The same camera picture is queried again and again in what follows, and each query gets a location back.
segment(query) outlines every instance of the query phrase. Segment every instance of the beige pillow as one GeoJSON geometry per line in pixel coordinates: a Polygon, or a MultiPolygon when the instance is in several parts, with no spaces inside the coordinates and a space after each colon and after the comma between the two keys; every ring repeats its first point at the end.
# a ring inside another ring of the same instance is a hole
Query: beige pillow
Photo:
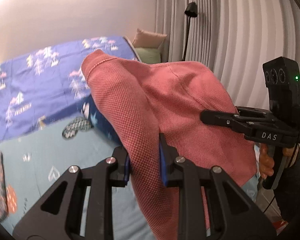
{"type": "Polygon", "coordinates": [[[138,28],[132,44],[135,48],[143,47],[157,49],[166,37],[166,34],[147,32],[138,28]]]}

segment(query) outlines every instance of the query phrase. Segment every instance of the metal screw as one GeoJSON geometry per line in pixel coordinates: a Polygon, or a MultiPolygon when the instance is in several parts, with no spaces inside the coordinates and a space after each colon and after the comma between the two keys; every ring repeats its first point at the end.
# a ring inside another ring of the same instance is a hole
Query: metal screw
{"type": "Polygon", "coordinates": [[[116,159],[114,157],[109,157],[106,159],[106,163],[108,164],[112,164],[112,163],[115,163],[116,159]]]}
{"type": "Polygon", "coordinates": [[[76,173],[77,171],[79,170],[79,167],[78,166],[70,166],[69,168],[69,172],[70,173],[76,173]]]}
{"type": "Polygon", "coordinates": [[[182,157],[182,156],[178,156],[176,157],[176,162],[177,163],[184,163],[186,161],[186,158],[182,157]]]}
{"type": "Polygon", "coordinates": [[[222,169],[221,169],[219,166],[214,166],[214,167],[212,168],[212,171],[213,171],[214,173],[221,173],[222,169]]]}

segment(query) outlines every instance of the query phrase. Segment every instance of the white wall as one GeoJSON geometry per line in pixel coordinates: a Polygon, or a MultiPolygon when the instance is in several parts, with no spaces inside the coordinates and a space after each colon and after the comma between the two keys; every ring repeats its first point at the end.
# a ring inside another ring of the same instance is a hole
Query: white wall
{"type": "Polygon", "coordinates": [[[156,0],[0,0],[0,62],[96,36],[155,30],[156,0]]]}

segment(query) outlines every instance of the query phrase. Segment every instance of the curtain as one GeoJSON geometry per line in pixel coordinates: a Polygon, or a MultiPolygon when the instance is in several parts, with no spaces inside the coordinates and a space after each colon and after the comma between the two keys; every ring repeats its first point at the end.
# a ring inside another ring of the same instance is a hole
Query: curtain
{"type": "Polygon", "coordinates": [[[209,67],[235,105],[269,108],[262,64],[279,56],[300,68],[300,10],[294,0],[157,0],[156,31],[168,34],[162,61],[179,61],[191,19],[186,60],[209,67]]]}

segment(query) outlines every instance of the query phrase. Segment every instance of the white curtain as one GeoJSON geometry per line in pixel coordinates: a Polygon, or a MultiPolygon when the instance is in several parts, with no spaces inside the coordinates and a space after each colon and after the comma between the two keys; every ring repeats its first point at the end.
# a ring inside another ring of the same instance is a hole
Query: white curtain
{"type": "Polygon", "coordinates": [[[285,56],[296,60],[300,68],[300,10],[294,0],[157,1],[156,30],[170,37],[163,47],[164,61],[181,60],[184,10],[188,2],[198,4],[186,60],[209,67],[235,105],[269,107],[263,63],[285,56]],[[163,8],[164,21],[160,20],[163,8]]]}

